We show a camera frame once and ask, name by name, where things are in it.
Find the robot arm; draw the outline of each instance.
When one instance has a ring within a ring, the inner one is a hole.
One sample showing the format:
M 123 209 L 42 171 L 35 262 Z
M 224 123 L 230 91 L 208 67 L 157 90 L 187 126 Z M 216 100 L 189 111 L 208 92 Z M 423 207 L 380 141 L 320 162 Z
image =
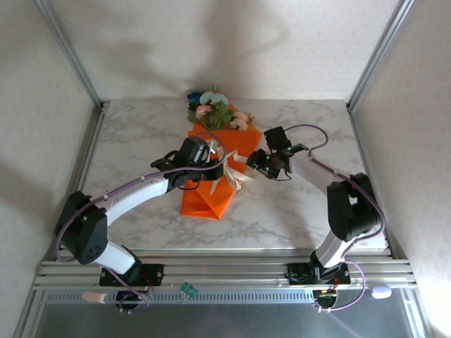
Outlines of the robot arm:
M 60 231 L 64 225 L 80 213 L 82 208 L 86 208 L 87 204 L 92 204 L 70 227 L 66 227 L 61 243 L 79 263 L 102 265 L 121 275 L 125 282 L 136 283 L 142 264 L 130 250 L 108 240 L 108 227 L 129 210 L 183 186 L 188 180 L 200 182 L 220 178 L 223 174 L 222 164 L 216 159 L 210 159 L 210 153 L 216 150 L 216 146 L 216 142 L 208 143 L 198 137 L 188 137 L 180 150 L 172 151 L 151 164 L 151 167 L 160 170 L 163 175 L 155 175 L 155 178 L 148 180 L 142 176 L 140 182 L 132 187 L 116 189 L 94 204 L 91 197 L 82 192 L 71 194 L 58 220 L 55 235 L 61 236 Z
M 354 240 L 381 221 L 375 208 L 344 179 L 351 179 L 374 199 L 369 178 L 363 173 L 349 175 L 318 161 L 306 146 L 293 146 L 282 127 L 267 130 L 264 136 L 270 152 L 255 151 L 248 158 L 249 167 L 271 180 L 277 179 L 280 171 L 285 170 L 308 180 L 327 196 L 330 232 L 312 253 L 308 265 L 299 264 L 297 270 L 291 270 L 289 266 L 291 279 L 288 277 L 296 282 L 300 275 L 308 276 L 301 278 L 304 284 L 325 283 L 331 275 L 343 270 L 343 255 Z

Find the orange paper bag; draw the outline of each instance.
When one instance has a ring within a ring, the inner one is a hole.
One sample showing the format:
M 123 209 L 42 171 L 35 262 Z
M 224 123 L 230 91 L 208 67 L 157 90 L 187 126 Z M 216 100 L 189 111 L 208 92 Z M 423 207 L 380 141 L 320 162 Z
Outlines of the orange paper bag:
M 188 132 L 188 136 L 206 131 L 201 125 L 195 123 L 192 131 Z M 210 133 L 215 134 L 222 140 L 227 153 L 236 150 L 239 155 L 244 157 L 249 157 L 256 149 L 261 138 L 261 132 L 258 130 L 215 130 Z M 208 135 L 200 137 L 202 139 L 211 139 Z M 228 158 L 228 166 L 241 173 L 246 169 L 245 163 L 234 161 L 232 157 Z M 196 185 L 197 183 L 189 181 L 186 187 L 192 188 Z M 203 181 L 200 182 L 197 189 L 183 192 L 180 214 L 212 218 L 214 220 L 220 219 L 226 211 L 235 190 L 228 184 L 224 176 L 220 178 L 213 194 L 211 194 L 212 185 L 213 181 Z

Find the white marble surface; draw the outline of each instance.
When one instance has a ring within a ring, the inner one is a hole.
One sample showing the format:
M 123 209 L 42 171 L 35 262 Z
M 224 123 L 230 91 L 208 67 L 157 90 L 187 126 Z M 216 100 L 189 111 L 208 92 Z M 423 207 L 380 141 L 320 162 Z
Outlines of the white marble surface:
M 352 128 L 341 100 L 232 100 L 256 116 L 264 131 L 282 125 L 312 123 L 330 135 L 327 147 L 316 152 L 336 168 L 363 170 Z M 192 124 L 185 100 L 115 100 L 101 127 L 84 191 L 104 194 L 142 173 L 149 164 L 179 149 Z M 321 135 L 302 128 L 289 133 L 294 142 L 313 146 Z M 230 203 L 221 220 L 181 216 L 182 191 L 145 202 L 109 228 L 109 238 L 130 249 L 313 249 L 327 235 L 326 197 L 300 177 L 274 182 L 258 177 L 245 195 Z M 380 236 L 361 244 L 386 247 Z

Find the white ribbon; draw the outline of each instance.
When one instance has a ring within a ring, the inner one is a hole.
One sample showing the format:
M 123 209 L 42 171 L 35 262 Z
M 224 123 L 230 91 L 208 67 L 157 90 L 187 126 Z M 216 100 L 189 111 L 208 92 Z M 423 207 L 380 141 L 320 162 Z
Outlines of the white ribbon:
M 217 149 L 219 158 L 222 158 L 224 155 L 224 150 L 220 146 Z M 224 162 L 223 162 L 223 168 L 224 168 L 224 176 L 227 179 L 228 184 L 234 189 L 234 190 L 241 190 L 244 187 L 244 184 L 242 182 L 251 181 L 254 179 L 254 177 L 247 176 L 243 173 L 240 173 L 238 170 L 235 170 L 228 166 L 227 160 L 228 158 L 233 158 L 234 161 L 237 162 L 243 162 L 246 163 L 247 157 L 238 155 L 238 151 L 234 150 L 231 153 L 228 153 L 225 155 Z M 210 195 L 214 193 L 216 190 L 216 186 L 218 185 L 219 180 L 216 180 L 213 182 L 213 185 L 211 186 Z

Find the artificial flower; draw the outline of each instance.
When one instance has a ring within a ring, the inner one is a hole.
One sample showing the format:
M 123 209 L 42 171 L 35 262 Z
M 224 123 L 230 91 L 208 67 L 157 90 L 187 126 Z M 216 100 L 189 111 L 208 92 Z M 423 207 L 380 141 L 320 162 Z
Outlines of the artificial flower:
M 238 130 L 247 130 L 247 127 L 248 127 L 246 121 L 244 121 L 240 118 L 235 118 L 235 119 L 231 120 L 230 126 L 232 128 L 238 129 Z
M 241 120 L 247 122 L 247 116 L 246 116 L 246 114 L 244 114 L 242 111 L 236 111 L 236 112 L 234 112 L 234 113 L 233 113 L 233 116 L 235 116 L 236 118 L 239 118 L 239 119 L 241 119 Z
M 201 104 L 196 108 L 196 119 L 201 120 L 205 113 L 211 111 L 211 107 L 207 104 Z
M 197 92 L 187 95 L 188 100 L 190 100 L 190 102 L 199 102 L 201 96 L 202 96 L 202 93 L 197 93 Z
M 218 102 L 223 102 L 226 106 L 228 106 L 228 100 L 224 94 L 213 94 L 211 97 L 211 102 L 213 104 L 217 104 Z
M 212 92 L 204 92 L 199 98 L 199 103 L 206 104 L 208 101 L 211 100 L 213 95 L 214 95 L 214 93 L 212 93 Z

